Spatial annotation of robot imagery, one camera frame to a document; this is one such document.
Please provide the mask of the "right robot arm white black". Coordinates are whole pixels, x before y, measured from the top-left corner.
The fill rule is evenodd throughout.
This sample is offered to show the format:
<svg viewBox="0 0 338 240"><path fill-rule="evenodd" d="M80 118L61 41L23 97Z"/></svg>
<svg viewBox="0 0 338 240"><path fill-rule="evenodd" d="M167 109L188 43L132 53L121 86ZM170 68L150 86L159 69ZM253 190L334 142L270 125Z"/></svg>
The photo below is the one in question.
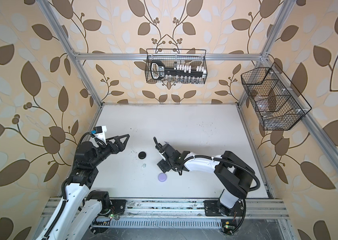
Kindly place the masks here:
<svg viewBox="0 0 338 240"><path fill-rule="evenodd" d="M163 173L213 173L225 187L213 210L222 216L231 216L237 202L244 203L248 193L260 188L255 171L231 151L219 156L197 155L190 151L180 153L169 144L160 144L154 138L156 150L163 157L158 167Z"/></svg>

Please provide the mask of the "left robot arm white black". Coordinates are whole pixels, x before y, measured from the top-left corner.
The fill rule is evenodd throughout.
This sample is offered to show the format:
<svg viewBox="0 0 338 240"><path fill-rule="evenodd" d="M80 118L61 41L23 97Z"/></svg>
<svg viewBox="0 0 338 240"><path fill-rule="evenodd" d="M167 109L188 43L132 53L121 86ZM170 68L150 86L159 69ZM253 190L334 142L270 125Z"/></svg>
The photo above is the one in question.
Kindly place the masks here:
<svg viewBox="0 0 338 240"><path fill-rule="evenodd" d="M80 240L98 216L112 219L125 211L126 201L112 203L106 191L91 189L99 171L98 165L110 155L122 152L129 135L98 139L93 133L93 142L80 141L77 146L73 168L61 185L62 197L39 240Z"/></svg>

